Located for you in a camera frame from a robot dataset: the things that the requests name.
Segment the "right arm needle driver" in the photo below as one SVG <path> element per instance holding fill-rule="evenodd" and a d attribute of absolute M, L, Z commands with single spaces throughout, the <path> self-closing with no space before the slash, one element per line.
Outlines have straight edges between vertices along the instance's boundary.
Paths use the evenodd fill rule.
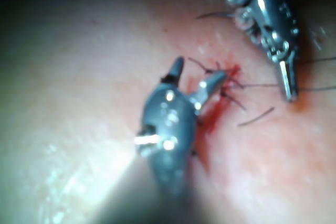
<path fill-rule="evenodd" d="M 142 157 L 171 154 L 175 160 L 188 160 L 196 134 L 196 102 L 194 92 L 185 94 L 173 84 L 158 84 L 143 108 L 135 137 L 137 153 Z"/>

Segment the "left arm needle driver jaw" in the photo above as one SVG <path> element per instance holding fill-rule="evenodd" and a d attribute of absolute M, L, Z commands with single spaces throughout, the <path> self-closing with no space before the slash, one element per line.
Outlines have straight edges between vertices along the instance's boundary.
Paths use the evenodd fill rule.
<path fill-rule="evenodd" d="M 291 90 L 291 80 L 290 80 L 290 69 L 286 61 L 279 62 L 279 73 L 282 84 L 282 91 L 286 101 L 291 101 L 292 90 Z"/>
<path fill-rule="evenodd" d="M 291 54 L 287 60 L 288 68 L 288 86 L 289 86 L 289 100 L 296 100 L 298 97 L 298 86 L 297 86 L 297 54 L 295 51 L 291 51 Z"/>

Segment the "left arm needle driver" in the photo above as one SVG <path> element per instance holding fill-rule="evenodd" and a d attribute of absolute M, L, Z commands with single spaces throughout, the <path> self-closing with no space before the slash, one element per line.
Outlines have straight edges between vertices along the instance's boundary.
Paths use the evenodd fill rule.
<path fill-rule="evenodd" d="M 298 53 L 299 29 L 290 0 L 250 0 L 235 10 L 239 27 L 270 61 L 290 62 Z"/>

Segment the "right arm needle driver jaw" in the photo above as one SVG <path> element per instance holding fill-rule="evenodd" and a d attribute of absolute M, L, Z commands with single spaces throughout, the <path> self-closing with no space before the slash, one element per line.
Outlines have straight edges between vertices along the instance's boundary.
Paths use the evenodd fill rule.
<path fill-rule="evenodd" d="M 181 74 L 184 68 L 184 62 L 185 62 L 184 57 L 178 56 L 173 62 L 168 73 L 164 77 L 161 78 L 161 82 L 166 83 L 166 84 L 171 84 L 171 85 L 178 87 Z"/>
<path fill-rule="evenodd" d="M 197 89 L 189 95 L 195 110 L 201 110 L 210 98 L 221 88 L 227 78 L 226 72 L 217 70 L 198 83 Z"/>

